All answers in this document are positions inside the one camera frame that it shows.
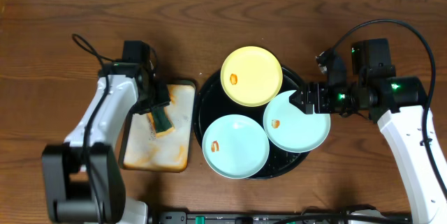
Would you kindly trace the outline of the green yellow sponge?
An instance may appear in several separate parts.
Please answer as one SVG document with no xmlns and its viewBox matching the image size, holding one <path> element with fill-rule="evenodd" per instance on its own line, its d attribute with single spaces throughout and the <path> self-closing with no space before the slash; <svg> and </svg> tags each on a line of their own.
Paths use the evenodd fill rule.
<svg viewBox="0 0 447 224">
<path fill-rule="evenodd" d="M 157 107 L 153 109 L 147 117 L 153 126 L 156 137 L 168 135 L 175 129 L 172 121 L 166 114 L 166 109 L 164 107 Z"/>
</svg>

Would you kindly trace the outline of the yellow plate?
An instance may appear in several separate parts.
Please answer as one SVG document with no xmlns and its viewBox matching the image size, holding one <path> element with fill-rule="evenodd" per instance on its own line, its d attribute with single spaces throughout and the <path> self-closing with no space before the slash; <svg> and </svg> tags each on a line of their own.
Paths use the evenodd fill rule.
<svg viewBox="0 0 447 224">
<path fill-rule="evenodd" d="M 246 46 L 231 52 L 222 64 L 225 94 L 239 105 L 258 107 L 270 102 L 283 82 L 281 64 L 262 47 Z"/>
</svg>

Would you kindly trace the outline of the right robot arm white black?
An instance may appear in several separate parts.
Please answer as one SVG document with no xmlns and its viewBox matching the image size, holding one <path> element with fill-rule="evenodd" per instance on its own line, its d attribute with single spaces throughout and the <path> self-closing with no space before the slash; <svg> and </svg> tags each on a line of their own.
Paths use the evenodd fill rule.
<svg viewBox="0 0 447 224">
<path fill-rule="evenodd" d="M 379 127 L 397 163 L 414 223 L 445 223 L 446 198 L 430 162 L 446 177 L 446 159 L 434 132 L 432 114 L 423 117 L 428 96 L 417 77 L 398 77 L 388 40 L 363 40 L 351 46 L 353 74 L 348 84 L 341 57 L 317 57 L 326 82 L 310 82 L 289 98 L 305 114 L 357 114 L 366 110 Z"/>
</svg>

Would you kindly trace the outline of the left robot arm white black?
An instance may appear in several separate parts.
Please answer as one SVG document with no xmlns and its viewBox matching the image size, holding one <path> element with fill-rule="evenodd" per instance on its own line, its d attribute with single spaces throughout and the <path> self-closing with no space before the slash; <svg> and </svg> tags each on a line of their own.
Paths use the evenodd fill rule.
<svg viewBox="0 0 447 224">
<path fill-rule="evenodd" d="M 53 223 L 149 223 L 146 203 L 126 196 L 115 146 L 132 114 L 170 102 L 166 83 L 137 64 L 109 64 L 95 96 L 62 144 L 41 156 L 47 212 Z"/>
</svg>

